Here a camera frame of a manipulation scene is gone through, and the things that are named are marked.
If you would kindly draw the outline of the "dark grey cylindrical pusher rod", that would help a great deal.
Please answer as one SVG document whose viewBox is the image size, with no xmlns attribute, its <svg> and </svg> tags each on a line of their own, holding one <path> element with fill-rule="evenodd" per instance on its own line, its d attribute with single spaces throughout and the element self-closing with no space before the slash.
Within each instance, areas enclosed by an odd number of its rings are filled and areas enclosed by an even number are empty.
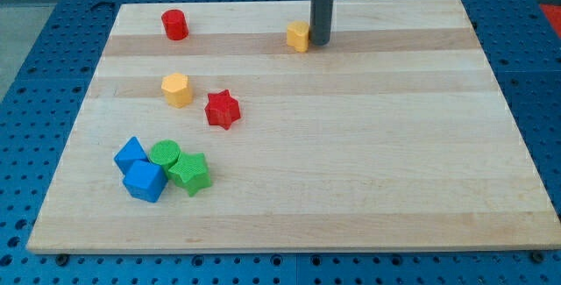
<svg viewBox="0 0 561 285">
<path fill-rule="evenodd" d="M 330 42 L 334 0 L 310 0 L 309 38 L 314 46 Z"/>
</svg>

